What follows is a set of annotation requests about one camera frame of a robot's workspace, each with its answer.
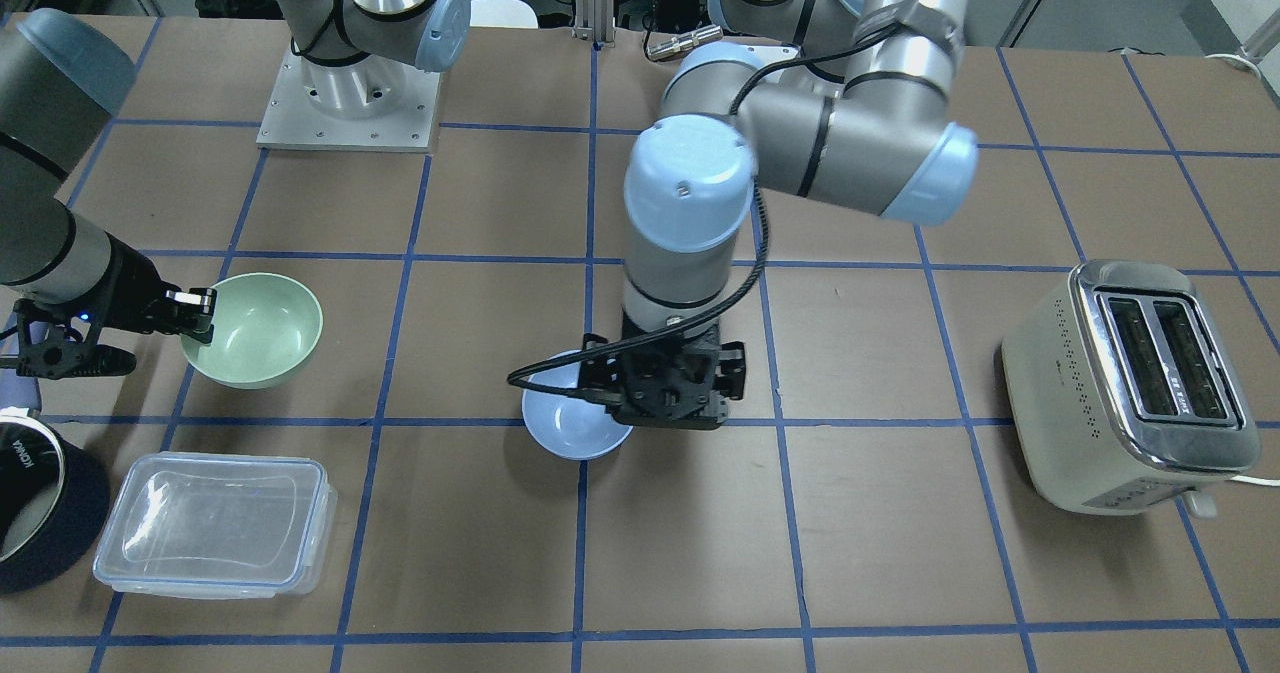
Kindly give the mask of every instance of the metal connector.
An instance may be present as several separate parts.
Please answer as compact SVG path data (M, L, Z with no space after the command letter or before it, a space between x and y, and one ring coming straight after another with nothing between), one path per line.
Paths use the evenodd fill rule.
M645 55L650 59L650 61L668 61L677 55L698 49L699 45L712 44L712 41L723 37L724 31L721 27L703 26L700 29L691 29L689 32L672 36L672 38L667 40L666 44L650 45L650 47L645 49Z

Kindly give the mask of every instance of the green bowl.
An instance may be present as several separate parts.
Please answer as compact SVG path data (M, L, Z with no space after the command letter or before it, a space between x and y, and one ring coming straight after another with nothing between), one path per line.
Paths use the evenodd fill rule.
M233 389L266 389L311 360L324 313L306 285L275 273L244 273L216 281L214 290L211 344L180 336L182 353L205 377Z

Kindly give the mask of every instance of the black cloth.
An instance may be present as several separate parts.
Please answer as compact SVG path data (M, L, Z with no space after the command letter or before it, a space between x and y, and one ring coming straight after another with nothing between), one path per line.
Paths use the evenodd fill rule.
M275 0L196 0L201 18L261 18L282 20L280 4Z

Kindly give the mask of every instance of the metal mounting plate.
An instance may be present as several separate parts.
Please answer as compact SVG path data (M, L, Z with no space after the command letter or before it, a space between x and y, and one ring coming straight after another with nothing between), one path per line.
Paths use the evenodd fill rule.
M365 120L329 116L311 104L302 82L301 58L284 52L275 88L257 131L261 148L380 150L430 154L434 141L440 73L404 67L404 97L393 113Z

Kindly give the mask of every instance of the container lid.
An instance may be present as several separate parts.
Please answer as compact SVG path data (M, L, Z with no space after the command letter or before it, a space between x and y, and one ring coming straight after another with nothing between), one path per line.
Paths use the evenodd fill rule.
M118 591L270 598L298 586L328 536L315 461L157 453L129 468L93 574Z

